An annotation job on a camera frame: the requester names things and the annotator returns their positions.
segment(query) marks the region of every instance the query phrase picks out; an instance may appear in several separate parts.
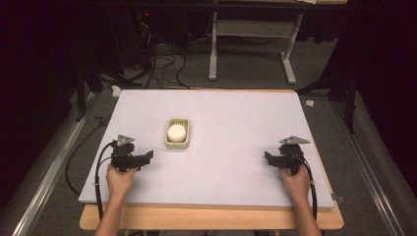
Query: wooden table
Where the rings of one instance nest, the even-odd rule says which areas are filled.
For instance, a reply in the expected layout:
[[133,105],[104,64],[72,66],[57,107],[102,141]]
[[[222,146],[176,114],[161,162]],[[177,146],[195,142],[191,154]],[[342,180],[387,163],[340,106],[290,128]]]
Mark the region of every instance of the wooden table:
[[[294,92],[292,90],[268,90]],[[328,177],[325,178],[330,192]],[[343,219],[336,202],[333,208],[319,208],[318,224],[321,229],[339,229]],[[94,230],[99,223],[98,210],[86,204],[80,220],[85,230]],[[180,230],[180,229],[295,229],[294,212],[290,207],[262,206],[156,206],[126,204],[120,220],[121,229]]]

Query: gray floor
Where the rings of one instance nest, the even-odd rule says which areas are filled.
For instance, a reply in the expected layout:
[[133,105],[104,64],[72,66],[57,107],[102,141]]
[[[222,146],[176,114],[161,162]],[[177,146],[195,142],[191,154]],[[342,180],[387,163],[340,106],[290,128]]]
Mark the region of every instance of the gray floor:
[[[278,57],[278,52],[284,50],[286,41],[280,39],[262,43],[266,40],[252,38],[246,40],[250,42],[245,41],[235,50],[228,49],[237,45],[236,40],[228,39],[219,43],[219,47],[225,50],[218,53],[215,82],[208,80],[209,49],[197,48],[197,46],[205,46],[204,44],[198,44],[188,50],[169,51],[168,53],[174,54],[175,58],[160,55],[156,61],[160,66],[158,68],[161,68],[168,60],[175,59],[175,62],[163,73],[162,70],[155,70],[155,78],[152,78],[149,88],[157,89],[158,86],[161,87],[161,82],[165,88],[177,87],[166,80],[175,81],[175,75],[183,63],[182,56],[177,54],[181,52],[186,55],[187,59],[179,78],[183,84],[191,88],[300,89],[320,77],[335,45],[335,41],[321,44],[315,44],[312,41],[296,42],[291,55],[291,63],[298,83],[296,86],[290,86],[285,80],[283,67]],[[158,52],[166,52],[169,48],[169,46],[161,47]],[[305,100],[307,99],[315,100],[315,106],[306,106]],[[343,103],[328,102],[325,90],[315,90],[308,95],[300,96],[300,100],[333,191],[344,199],[343,203],[339,204],[344,227],[340,230],[328,231],[326,234],[416,235],[417,202],[415,196],[393,164],[378,131],[369,119],[360,94],[356,100],[355,135],[347,134],[343,122],[340,121],[338,111]],[[98,120],[94,119],[96,116],[104,118],[111,116],[116,102],[117,98],[111,96],[109,87],[94,99],[94,106],[70,153],[97,128]],[[49,166],[74,131],[75,115],[74,109],[1,215],[0,235],[12,235],[15,231]],[[69,176],[78,190],[84,186],[104,132],[105,127],[97,128],[77,150],[71,161]],[[355,147],[355,142],[360,145],[359,150]],[[372,167],[372,172],[367,170],[367,166]],[[41,206],[29,235],[92,235],[92,232],[84,231],[79,226],[84,205],[78,203],[78,196],[68,187],[65,173],[58,173],[58,177],[50,195],[47,195],[45,205]],[[382,208],[386,206],[381,204],[383,197],[387,199],[391,211]],[[396,221],[399,227],[389,226],[390,223],[396,224]],[[295,235],[295,231],[282,231],[281,234]]]

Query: dark background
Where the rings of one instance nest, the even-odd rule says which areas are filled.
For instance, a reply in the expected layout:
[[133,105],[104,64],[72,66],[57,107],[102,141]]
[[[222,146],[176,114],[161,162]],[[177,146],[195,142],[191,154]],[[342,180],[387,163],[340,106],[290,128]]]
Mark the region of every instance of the dark background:
[[[393,160],[417,193],[413,174],[417,167],[416,15],[405,0],[363,2],[350,1],[349,5],[376,11],[306,14],[297,39],[314,37],[320,43],[340,37],[324,78],[340,70],[352,70],[353,65],[357,89],[370,116]],[[130,62],[121,60],[124,49],[116,46],[117,40],[126,38],[115,36],[102,10],[62,7],[51,0],[3,1],[0,8],[3,210],[68,115],[68,95],[76,86],[81,61],[94,61],[111,73],[121,72]],[[207,21],[207,16],[195,13],[155,15],[161,36],[181,47],[187,47],[184,33],[204,32],[198,21]],[[118,21],[127,24],[130,19]],[[134,32],[126,29],[123,33],[126,36]]]

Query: metal rail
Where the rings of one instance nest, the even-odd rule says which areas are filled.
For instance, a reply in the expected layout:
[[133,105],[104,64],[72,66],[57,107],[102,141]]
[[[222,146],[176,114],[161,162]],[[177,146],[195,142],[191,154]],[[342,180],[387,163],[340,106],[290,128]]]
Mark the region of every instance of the metal rail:
[[[89,94],[89,103],[86,110],[85,117],[89,114],[94,102],[96,101],[96,97],[92,97],[92,93]],[[70,137],[68,138],[67,143],[62,147],[61,151],[53,160],[51,166],[48,169],[48,172],[45,174],[42,182],[39,185],[36,193],[34,194],[30,205],[28,206],[27,210],[25,211],[21,221],[19,222],[18,226],[13,233],[13,236],[21,236],[21,235],[30,235],[30,231],[33,229],[34,224],[36,223],[37,219],[39,218],[46,202],[51,195],[56,182],[59,179],[59,175],[65,167],[65,164],[68,161],[68,154],[77,139],[80,131],[82,130],[84,124],[86,123],[86,118],[83,118],[80,122],[75,123],[74,130],[71,133]]]
[[349,129],[346,127],[344,123],[344,113],[341,105],[337,101],[331,102],[330,105],[337,118],[339,119],[343,127],[343,130],[346,133],[346,136],[348,137],[349,142],[351,143],[355,151],[361,174],[364,177],[365,183],[368,186],[372,198],[374,199],[375,205],[377,206],[378,211],[380,212],[381,217],[383,218],[383,221],[386,224],[389,234],[392,236],[405,235],[404,231],[401,228],[401,225],[398,222],[397,217],[392,211],[392,207],[384,190],[378,182],[378,179],[375,176],[371,168],[371,165],[368,163],[368,160],[359,145],[359,142],[357,141],[355,135],[350,133]]
[[285,13],[335,12],[349,14],[369,14],[379,9],[379,6],[354,7],[344,4],[312,5],[306,3],[250,3],[250,2],[219,2],[219,3],[175,3],[175,2],[127,2],[127,1],[63,1],[62,5],[75,7],[112,7],[112,8],[146,8],[148,10],[186,10],[186,11],[282,11]]

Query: cable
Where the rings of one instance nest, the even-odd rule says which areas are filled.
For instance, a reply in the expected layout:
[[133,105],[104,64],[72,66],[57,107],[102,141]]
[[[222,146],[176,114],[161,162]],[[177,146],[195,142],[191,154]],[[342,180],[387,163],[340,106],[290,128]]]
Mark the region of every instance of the cable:
[[218,41],[220,41],[222,38],[223,38],[223,39],[228,39],[228,38],[230,38],[230,39],[237,40],[237,41],[238,41],[238,44],[237,44],[237,45],[235,45],[235,46],[234,46],[233,48],[231,48],[231,49],[223,49],[223,48],[219,47],[219,44],[220,44],[220,43],[218,43],[218,44],[217,44],[217,50],[219,50],[219,51],[234,51],[234,50],[238,49],[240,46],[242,46],[242,40],[241,40],[241,38],[240,38],[240,37],[237,37],[237,36],[223,36],[223,37],[219,37],[219,38],[218,38]]
[[206,35],[209,33],[209,27],[211,26],[211,19],[212,19],[212,13],[209,14],[208,26],[206,27],[206,32],[203,34],[201,38],[197,39],[196,41],[189,42],[189,44],[197,43],[200,41],[207,40],[208,38],[211,38],[211,36],[206,37]]
[[[126,85],[126,86],[131,86],[131,87],[140,87],[141,84],[137,84],[132,82],[131,80],[136,80],[137,77],[135,77],[134,79],[126,79],[124,76],[121,76],[119,74],[114,74],[111,72],[108,72],[106,70],[104,70],[103,68],[101,68],[99,65],[89,62],[86,63],[86,65],[89,65],[89,69],[93,69],[95,70],[97,73],[100,74],[107,74],[108,76],[110,76],[112,79],[116,80],[117,82],[119,82],[120,84]],[[141,72],[141,74],[147,74],[147,67],[144,68],[144,70]]]
[[68,158],[67,164],[65,166],[65,179],[67,181],[68,187],[70,187],[70,189],[77,195],[80,195],[81,192],[78,191],[72,184],[70,181],[70,177],[69,177],[69,172],[70,172],[70,165],[71,165],[71,160],[73,159],[73,157],[75,156],[75,154],[77,153],[77,151],[84,145],[84,143],[95,133],[95,131],[97,131],[100,127],[105,127],[107,126],[106,122],[110,120],[110,118],[107,118],[105,120],[103,120],[103,117],[95,117],[94,119],[99,119],[100,121],[98,122],[97,127],[95,127],[95,129],[93,131],[91,131],[91,133],[89,133],[85,139],[83,139],[81,141],[81,143],[75,148],[75,150],[73,151],[73,153],[71,153],[70,157]]
[[177,79],[178,84],[180,84],[181,86],[183,86],[183,87],[185,87],[185,88],[187,88],[187,89],[190,89],[190,87],[188,87],[187,85],[183,84],[183,83],[180,81],[180,79],[179,79],[179,75],[180,75],[180,73],[184,70],[184,68],[185,68],[185,61],[186,61],[186,59],[187,59],[187,57],[186,57],[184,54],[179,53],[179,55],[181,55],[181,56],[184,58],[184,60],[183,60],[183,65],[182,65],[181,69],[180,69],[180,70],[177,72],[177,74],[175,75],[175,79]]
[[164,55],[168,52],[171,52],[174,49],[174,43],[173,42],[160,43],[160,44],[156,45],[155,48],[160,47],[160,46],[165,46],[165,45],[170,45],[170,48],[167,51],[161,52],[161,53],[158,53],[158,54],[156,54],[156,49],[155,49],[155,55],[156,56]]
[[[140,23],[140,25],[141,26],[144,26],[146,29],[148,29],[148,42],[147,42],[147,45],[149,45],[149,43],[150,43],[150,38],[151,38],[151,36],[152,36],[152,34],[150,33],[150,28],[148,27],[148,25],[147,24],[145,24],[145,23]],[[146,34],[146,30],[144,30],[144,33],[142,33],[142,37],[145,37],[145,34]]]
[[163,70],[165,67],[167,67],[167,66],[169,66],[169,65],[172,65],[172,64],[174,64],[174,62],[175,62],[175,57],[174,56],[172,56],[172,55],[169,55],[169,56],[171,56],[171,57],[173,57],[173,59],[172,60],[170,60],[170,59],[168,59],[168,58],[156,58],[156,60],[164,60],[164,61],[168,61],[168,63],[166,63],[165,65],[163,65],[163,66],[161,66],[160,68],[155,68],[156,70]]
[[116,141],[113,141],[111,143],[108,143],[104,148],[102,149],[100,156],[98,157],[98,161],[95,167],[95,177],[94,177],[94,185],[95,185],[95,197],[97,199],[97,206],[98,206],[98,216],[100,219],[102,219],[104,215],[103,211],[103,204],[101,202],[101,193],[100,193],[100,177],[98,176],[98,170],[100,168],[100,165],[102,164],[101,159],[103,157],[104,152],[107,150],[107,148],[116,145]]
[[151,71],[150,71],[150,74],[149,74],[149,77],[148,77],[148,80],[147,80],[147,84],[145,85],[145,89],[147,89],[148,88],[148,86],[149,86],[149,82],[150,82],[150,79],[152,78],[152,75],[153,75],[153,73],[154,73],[154,71],[155,71],[155,61],[156,61],[156,59],[155,59],[155,48],[153,48],[152,49],[152,54],[153,54],[153,60],[152,60],[152,62],[151,61],[149,61],[150,63],[151,63]]
[[306,167],[307,172],[309,173],[310,189],[312,191],[313,217],[317,219],[317,194],[316,194],[316,185],[313,179],[312,169],[310,168],[309,162],[305,158],[300,158],[298,155],[295,155],[295,156],[303,162],[303,165]]

